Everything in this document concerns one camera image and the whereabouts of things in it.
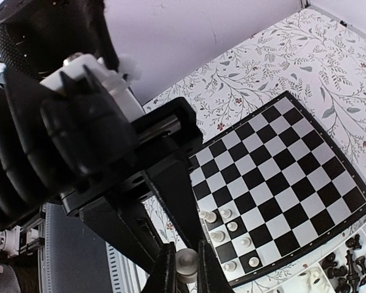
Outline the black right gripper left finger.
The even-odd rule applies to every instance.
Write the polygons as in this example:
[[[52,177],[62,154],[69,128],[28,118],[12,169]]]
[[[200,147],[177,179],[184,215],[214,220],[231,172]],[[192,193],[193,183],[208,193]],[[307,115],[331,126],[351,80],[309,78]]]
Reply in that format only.
[[[176,292],[176,248],[173,242],[163,244],[143,293]]]

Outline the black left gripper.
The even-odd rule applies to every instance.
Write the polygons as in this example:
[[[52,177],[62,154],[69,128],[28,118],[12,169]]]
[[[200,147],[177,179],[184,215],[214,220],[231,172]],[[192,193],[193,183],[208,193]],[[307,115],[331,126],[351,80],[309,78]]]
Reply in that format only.
[[[130,123],[107,98],[60,103],[60,154],[71,172],[61,194],[78,216],[134,262],[154,262],[162,247],[143,202],[154,195],[188,248],[203,231],[190,157],[202,134],[188,101],[175,98]]]

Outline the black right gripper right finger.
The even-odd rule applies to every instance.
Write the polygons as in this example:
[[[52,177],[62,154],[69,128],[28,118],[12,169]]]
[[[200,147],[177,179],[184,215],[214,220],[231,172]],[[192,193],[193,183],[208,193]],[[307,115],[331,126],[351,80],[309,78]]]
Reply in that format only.
[[[198,257],[197,292],[233,293],[210,243],[199,242]]]

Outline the white chess piece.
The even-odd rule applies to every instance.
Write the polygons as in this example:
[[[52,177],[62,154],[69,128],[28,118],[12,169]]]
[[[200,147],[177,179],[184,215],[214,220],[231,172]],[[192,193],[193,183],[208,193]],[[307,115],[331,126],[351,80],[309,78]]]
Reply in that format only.
[[[225,239],[225,233],[223,231],[214,231],[210,233],[210,238],[214,242],[223,242]]]
[[[251,239],[248,237],[244,237],[243,239],[240,240],[240,245],[244,246],[244,247],[249,247],[251,245]]]
[[[206,221],[207,223],[214,223],[217,220],[216,213],[212,211],[199,211],[199,218]]]
[[[220,210],[220,215],[224,219],[229,219],[229,218],[232,217],[233,211],[231,209],[229,209],[229,208],[221,209]]]
[[[248,261],[250,267],[257,267],[260,264],[260,259],[258,257],[251,257]]]
[[[191,248],[183,248],[175,254],[176,276],[184,284],[196,283],[198,275],[198,254]]]
[[[233,272],[237,269],[237,263],[235,261],[229,261],[222,265],[225,272]]]
[[[227,229],[231,232],[237,231],[239,228],[239,225],[235,221],[229,222],[226,226],[227,226]]]

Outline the black grey chessboard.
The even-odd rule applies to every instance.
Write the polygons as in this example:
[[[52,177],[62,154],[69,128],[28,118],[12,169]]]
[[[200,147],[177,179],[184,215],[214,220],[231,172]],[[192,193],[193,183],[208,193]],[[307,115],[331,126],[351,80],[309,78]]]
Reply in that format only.
[[[366,214],[366,185],[310,113],[284,92],[191,157],[197,205],[216,213],[205,231],[237,287],[278,270],[339,235]],[[220,210],[233,215],[224,219]],[[229,222],[239,228],[231,232]],[[251,239],[244,247],[240,240]],[[250,267],[251,257],[260,264]]]

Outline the white plastic tray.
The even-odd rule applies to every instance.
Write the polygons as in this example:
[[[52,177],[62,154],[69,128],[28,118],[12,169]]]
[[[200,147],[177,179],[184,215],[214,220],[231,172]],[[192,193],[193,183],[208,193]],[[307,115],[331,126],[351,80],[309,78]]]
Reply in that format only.
[[[299,261],[296,273],[271,292],[366,292],[366,224],[343,240]]]

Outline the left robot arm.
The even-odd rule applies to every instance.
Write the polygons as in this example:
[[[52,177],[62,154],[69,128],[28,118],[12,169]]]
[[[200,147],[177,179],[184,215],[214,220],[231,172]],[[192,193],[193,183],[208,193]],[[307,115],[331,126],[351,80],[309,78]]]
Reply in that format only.
[[[204,246],[190,179],[203,135],[183,97],[144,112],[104,9],[103,1],[0,3],[0,230],[59,200],[149,270],[162,241],[142,204],[148,193],[188,248]]]

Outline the white chess pieces pile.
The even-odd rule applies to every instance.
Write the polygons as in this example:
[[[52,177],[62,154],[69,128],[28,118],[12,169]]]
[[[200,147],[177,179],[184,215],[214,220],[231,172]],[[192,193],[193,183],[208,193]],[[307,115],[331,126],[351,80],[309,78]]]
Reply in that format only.
[[[330,286],[319,269],[310,269],[297,276],[300,282],[300,292],[328,293]]]

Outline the black chess pieces pile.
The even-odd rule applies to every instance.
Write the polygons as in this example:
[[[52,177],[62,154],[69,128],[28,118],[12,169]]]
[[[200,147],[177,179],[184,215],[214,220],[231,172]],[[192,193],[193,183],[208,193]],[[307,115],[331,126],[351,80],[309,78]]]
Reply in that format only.
[[[319,264],[332,292],[366,292],[366,234],[349,237]]]

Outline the floral table mat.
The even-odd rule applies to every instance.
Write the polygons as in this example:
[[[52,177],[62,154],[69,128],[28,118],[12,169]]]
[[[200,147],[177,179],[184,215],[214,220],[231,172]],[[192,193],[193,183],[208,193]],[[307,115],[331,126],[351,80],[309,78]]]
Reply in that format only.
[[[366,40],[328,16],[304,9],[197,69],[145,105],[183,96],[196,112],[204,143],[280,94],[289,92],[320,124],[366,185]],[[332,249],[366,214],[330,241],[243,285],[236,292],[271,292],[298,262]]]

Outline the aluminium front rail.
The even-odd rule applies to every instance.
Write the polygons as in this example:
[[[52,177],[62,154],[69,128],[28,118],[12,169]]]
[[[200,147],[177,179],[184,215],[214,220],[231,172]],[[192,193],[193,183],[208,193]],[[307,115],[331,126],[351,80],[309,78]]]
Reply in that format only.
[[[146,273],[57,204],[44,205],[22,225],[32,228],[41,239],[41,292],[140,292],[145,284]]]

